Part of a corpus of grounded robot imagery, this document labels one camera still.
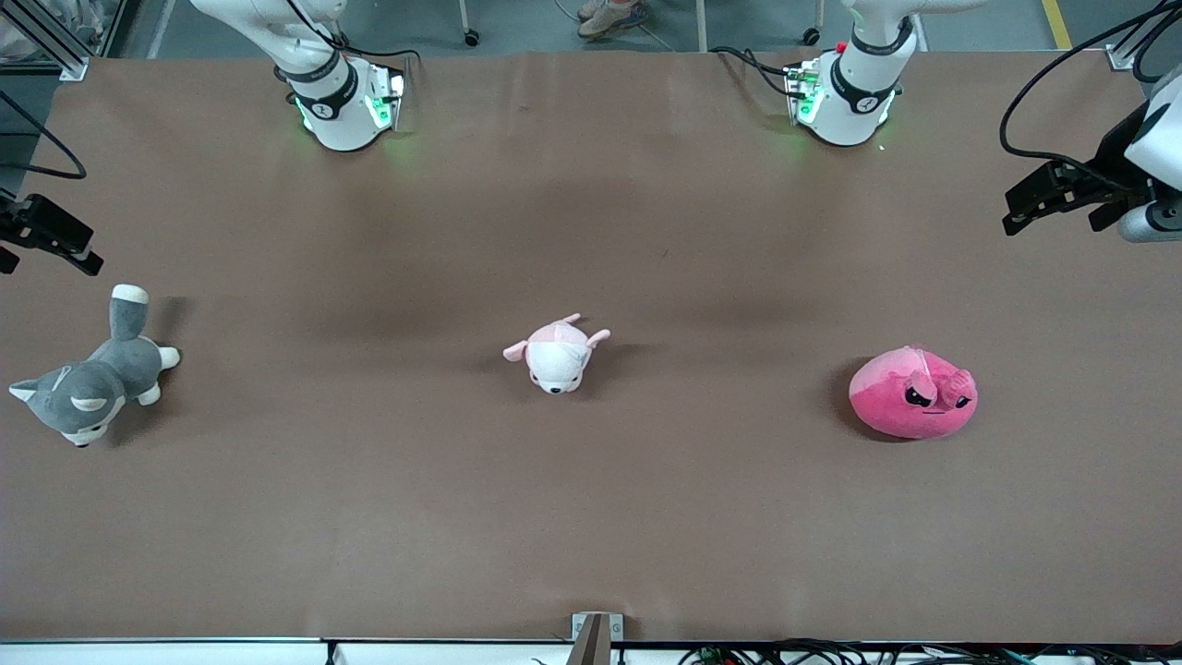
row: yellow floor line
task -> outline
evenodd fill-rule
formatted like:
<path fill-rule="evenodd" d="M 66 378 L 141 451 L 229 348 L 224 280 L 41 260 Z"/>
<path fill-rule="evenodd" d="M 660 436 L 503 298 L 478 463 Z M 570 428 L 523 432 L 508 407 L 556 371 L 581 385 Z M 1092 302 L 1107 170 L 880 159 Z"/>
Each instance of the yellow floor line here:
<path fill-rule="evenodd" d="M 1071 35 L 1067 34 L 1067 26 L 1063 22 L 1058 0 L 1043 0 L 1043 11 L 1046 12 L 1046 22 L 1051 24 L 1056 48 L 1071 48 Z"/>

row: chair leg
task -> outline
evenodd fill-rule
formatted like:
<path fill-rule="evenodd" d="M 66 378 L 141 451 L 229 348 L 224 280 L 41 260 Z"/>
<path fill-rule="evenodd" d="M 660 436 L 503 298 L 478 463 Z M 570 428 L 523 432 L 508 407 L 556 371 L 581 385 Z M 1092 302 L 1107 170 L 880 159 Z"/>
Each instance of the chair leg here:
<path fill-rule="evenodd" d="M 475 46 L 480 44 L 480 33 L 472 30 L 468 25 L 468 4 L 465 0 L 460 0 L 460 27 L 463 30 L 463 43 L 468 46 Z"/>
<path fill-rule="evenodd" d="M 697 51 L 704 53 L 709 45 L 706 41 L 706 0 L 697 0 Z"/>

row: pink plush toy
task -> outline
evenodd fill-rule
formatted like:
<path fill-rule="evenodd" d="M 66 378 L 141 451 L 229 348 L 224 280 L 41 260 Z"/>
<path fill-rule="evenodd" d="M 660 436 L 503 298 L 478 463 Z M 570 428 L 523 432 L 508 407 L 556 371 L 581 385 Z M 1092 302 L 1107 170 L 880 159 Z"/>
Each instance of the pink plush toy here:
<path fill-rule="evenodd" d="M 944 359 L 903 347 L 853 376 L 850 403 L 863 423 L 884 435 L 934 439 L 960 430 L 973 417 L 976 384 Z"/>
<path fill-rule="evenodd" d="M 558 396 L 577 390 L 583 383 L 583 371 L 591 361 L 591 350 L 611 337 L 609 330 L 600 330 L 587 338 L 571 325 L 578 319 L 579 314 L 572 313 L 539 327 L 528 340 L 505 350 L 505 360 L 518 363 L 525 359 L 530 366 L 530 380 L 547 393 Z"/>

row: plush paw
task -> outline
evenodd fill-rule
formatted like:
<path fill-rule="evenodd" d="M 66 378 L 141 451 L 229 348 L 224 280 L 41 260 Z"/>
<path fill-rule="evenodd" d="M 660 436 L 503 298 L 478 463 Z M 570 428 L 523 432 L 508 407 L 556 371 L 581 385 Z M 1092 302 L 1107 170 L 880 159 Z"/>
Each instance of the plush paw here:
<path fill-rule="evenodd" d="M 148 406 L 156 404 L 156 400 L 158 399 L 160 399 L 160 384 L 156 384 L 155 386 L 149 389 L 147 393 L 136 398 L 136 402 L 139 403 L 141 406 Z"/>
<path fill-rule="evenodd" d="M 161 370 L 173 370 L 181 364 L 181 352 L 173 347 L 160 348 Z"/>

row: shoe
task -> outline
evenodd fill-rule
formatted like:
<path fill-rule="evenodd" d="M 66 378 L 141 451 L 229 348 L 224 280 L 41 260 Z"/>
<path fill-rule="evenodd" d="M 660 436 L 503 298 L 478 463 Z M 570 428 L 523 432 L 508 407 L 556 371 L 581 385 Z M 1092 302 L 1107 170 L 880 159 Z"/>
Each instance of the shoe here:
<path fill-rule="evenodd" d="M 608 0 L 587 0 L 584 2 L 576 13 L 579 17 L 579 22 L 585 24 L 591 20 L 591 17 L 593 17 L 595 13 L 599 11 L 599 7 L 603 7 L 603 4 L 606 1 Z"/>
<path fill-rule="evenodd" d="M 631 6 L 621 7 L 613 2 L 604 2 L 596 9 L 593 17 L 579 26 L 583 39 L 599 39 L 609 32 L 636 27 L 649 19 L 649 11 L 638 0 Z"/>

